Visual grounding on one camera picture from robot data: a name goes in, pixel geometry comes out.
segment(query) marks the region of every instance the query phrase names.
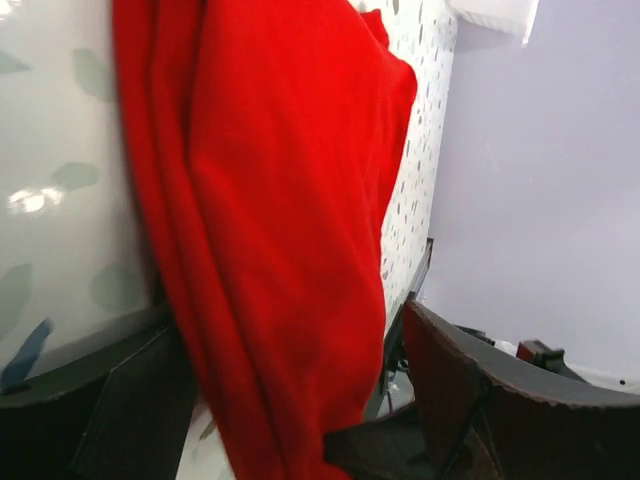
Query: red towel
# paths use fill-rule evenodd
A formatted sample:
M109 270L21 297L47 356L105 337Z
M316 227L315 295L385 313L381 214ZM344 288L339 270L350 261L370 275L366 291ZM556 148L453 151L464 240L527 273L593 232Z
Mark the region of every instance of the red towel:
M416 81L346 0L114 0L129 161L238 480L338 480L385 306L380 230Z

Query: speckled white panel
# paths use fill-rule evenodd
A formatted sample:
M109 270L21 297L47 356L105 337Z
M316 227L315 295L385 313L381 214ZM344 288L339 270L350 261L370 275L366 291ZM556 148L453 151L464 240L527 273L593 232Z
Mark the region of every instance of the speckled white panel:
M149 305L109 5L0 0L0 390L128 335Z
M405 154L382 227L388 329L425 253L458 24L444 0L353 3L382 10L391 51L407 61L418 78Z

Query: lavender wall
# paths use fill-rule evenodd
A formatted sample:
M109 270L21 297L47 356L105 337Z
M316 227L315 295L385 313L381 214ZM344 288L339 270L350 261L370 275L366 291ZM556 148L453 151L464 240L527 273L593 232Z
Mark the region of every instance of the lavender wall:
M640 372L640 2L541 0L529 45L460 22L426 303Z

